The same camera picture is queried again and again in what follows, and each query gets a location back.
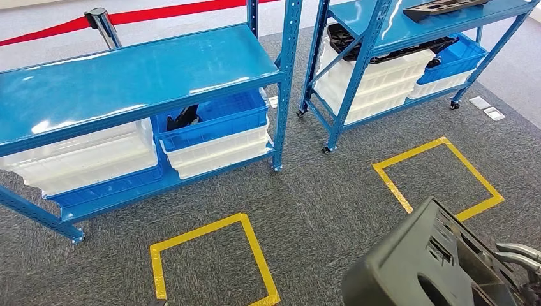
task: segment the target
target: white floor plate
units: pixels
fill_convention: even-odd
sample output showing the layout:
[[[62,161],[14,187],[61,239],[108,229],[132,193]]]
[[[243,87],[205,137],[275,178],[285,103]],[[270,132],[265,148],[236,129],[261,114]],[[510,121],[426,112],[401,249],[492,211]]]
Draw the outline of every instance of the white floor plate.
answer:
[[[500,111],[497,110],[495,107],[487,108],[483,112],[485,112],[494,121],[498,121],[505,118],[505,116],[502,113],[500,113]]]
[[[270,97],[269,98],[270,107],[277,108],[278,107],[278,96]]]
[[[485,108],[490,107],[490,104],[481,97],[471,98],[470,102],[480,110],[484,110]]]

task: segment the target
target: shelf unit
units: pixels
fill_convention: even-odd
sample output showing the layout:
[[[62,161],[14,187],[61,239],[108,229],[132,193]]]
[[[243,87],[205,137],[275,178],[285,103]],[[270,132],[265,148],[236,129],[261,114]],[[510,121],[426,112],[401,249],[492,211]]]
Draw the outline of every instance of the shelf unit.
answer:
[[[85,233],[73,223],[268,157],[279,171],[302,0],[286,3],[274,62],[257,39],[258,1],[248,0],[245,23],[0,73],[0,156],[277,84],[274,146],[264,155],[187,179],[162,163],[162,180],[63,208],[60,216],[2,186],[0,204],[79,243]]]
[[[337,140],[343,131],[417,103],[456,92],[456,95],[451,100],[451,109],[459,108],[459,102],[463,94],[517,31],[540,0],[532,0],[531,2],[524,0],[491,0],[483,6],[471,6],[452,13],[430,16],[419,23],[412,21],[403,14],[405,8],[426,2],[428,0],[356,0],[329,5],[329,0],[320,1],[304,81],[303,96],[299,103],[297,115],[303,117],[308,109],[312,110],[329,132],[329,139],[322,149],[323,153],[329,153],[336,149]],[[475,28],[477,28],[477,42],[480,43],[484,25],[511,17],[515,17],[515,22],[464,84],[422,98],[407,99],[401,106],[344,125],[370,58]],[[333,18],[346,28],[353,36],[354,41],[329,65],[320,69],[319,74],[315,75],[316,62],[328,18]],[[359,56],[340,111],[335,115],[327,102],[313,89],[313,84],[358,43],[362,43]],[[312,102],[312,94],[321,101],[324,112],[329,114],[333,119],[332,122],[327,122],[322,111]]]

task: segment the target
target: red barrier rope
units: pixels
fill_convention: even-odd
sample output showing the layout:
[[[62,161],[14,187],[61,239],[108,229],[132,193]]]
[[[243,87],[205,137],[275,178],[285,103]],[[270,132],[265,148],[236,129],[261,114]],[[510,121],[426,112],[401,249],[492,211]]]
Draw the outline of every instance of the red barrier rope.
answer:
[[[259,3],[273,2],[277,0],[259,0]],[[166,6],[163,8],[151,8],[148,10],[127,11],[124,13],[110,14],[109,18],[114,25],[130,24],[132,22],[148,21],[160,18],[168,18],[181,15],[203,13],[205,11],[223,10],[225,8],[236,8],[245,6],[246,0],[213,0],[197,3]],[[0,47],[23,41],[38,40],[49,36],[60,35],[90,27],[85,17],[79,17],[63,24],[55,25],[37,32],[17,36],[0,41]]]

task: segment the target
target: yellow tape square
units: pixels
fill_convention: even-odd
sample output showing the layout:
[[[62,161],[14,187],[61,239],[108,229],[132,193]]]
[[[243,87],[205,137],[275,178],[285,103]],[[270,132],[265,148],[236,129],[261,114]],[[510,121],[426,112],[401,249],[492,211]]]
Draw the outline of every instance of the yellow tape square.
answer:
[[[250,224],[250,221],[248,219],[248,215],[246,214],[231,215],[230,217],[194,229],[193,231],[189,231],[168,240],[152,244],[150,249],[152,270],[154,273],[154,285],[156,287],[156,297],[159,299],[167,298],[167,295],[165,293],[163,268],[161,266],[161,251],[169,249],[170,247],[174,247],[175,245],[187,242],[188,240],[200,237],[202,235],[206,235],[208,233],[219,230],[220,228],[224,228],[239,221],[242,224],[242,228],[244,230],[244,233],[246,234],[246,238],[248,239],[248,243],[250,244],[250,249],[252,250],[252,253],[255,257],[257,267],[259,268],[259,272],[261,273],[263,283],[265,284],[265,288],[267,289],[268,293],[268,296],[250,304],[250,306],[272,306],[280,302],[280,296],[278,295],[278,291],[276,289],[276,286],[274,285],[274,281],[272,280],[271,271],[267,266],[267,262],[265,261],[263,252],[261,251],[259,243],[257,242],[257,238],[255,237],[252,225]]]
[[[399,163],[401,161],[404,161],[405,159],[408,159],[410,157],[416,156],[417,154],[423,153],[424,151],[430,150],[432,148],[435,148],[439,145],[446,145],[453,154],[455,154],[456,157],[466,166],[466,168],[479,180],[479,182],[491,193],[492,198],[489,198],[487,200],[484,200],[483,202],[470,207],[466,209],[465,211],[459,213],[456,215],[457,219],[459,221],[467,220],[474,215],[480,214],[484,212],[485,210],[496,206],[497,204],[500,204],[505,199],[501,196],[501,194],[495,190],[495,188],[488,183],[488,181],[473,167],[473,165],[458,151],[458,149],[447,139],[447,137],[441,137],[436,140],[433,140],[429,143],[425,143],[424,145],[421,145],[417,148],[411,149],[409,151],[406,151],[402,154],[399,154],[397,156],[394,156],[392,158],[386,159],[380,163],[372,164],[376,172],[380,175],[382,180],[385,182],[385,185],[391,190],[391,192],[394,194],[394,196],[398,199],[398,202],[402,204],[404,209],[407,211],[408,214],[413,212],[413,208],[408,203],[408,200],[404,197],[404,195],[398,190],[396,185],[391,181],[389,176],[385,173],[383,170],[386,167],[392,166],[393,164]]]

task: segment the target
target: carpet floor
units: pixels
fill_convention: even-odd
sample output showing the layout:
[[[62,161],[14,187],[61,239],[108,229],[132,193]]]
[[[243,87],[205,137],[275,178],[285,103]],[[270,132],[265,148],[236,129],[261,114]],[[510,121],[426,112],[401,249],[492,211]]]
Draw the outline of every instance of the carpet floor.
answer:
[[[344,133],[323,155],[324,128],[310,113],[295,115],[311,31],[299,36],[282,172],[261,161],[101,215],[80,224],[87,238],[77,246],[0,207],[0,305],[147,305],[155,296],[149,246],[239,212],[279,305],[340,305],[344,271],[406,216],[372,164],[442,136],[505,198],[465,224],[488,245],[541,248],[539,129],[474,84],[459,110],[449,110],[449,97],[428,101]],[[278,54],[279,35],[261,41]],[[492,121],[467,102],[474,96],[507,117]],[[445,146],[386,171],[413,208],[434,195],[459,213],[491,196]],[[0,184],[57,213],[20,177],[0,172]],[[248,305],[267,296],[239,223],[163,251],[162,262],[170,305]]]

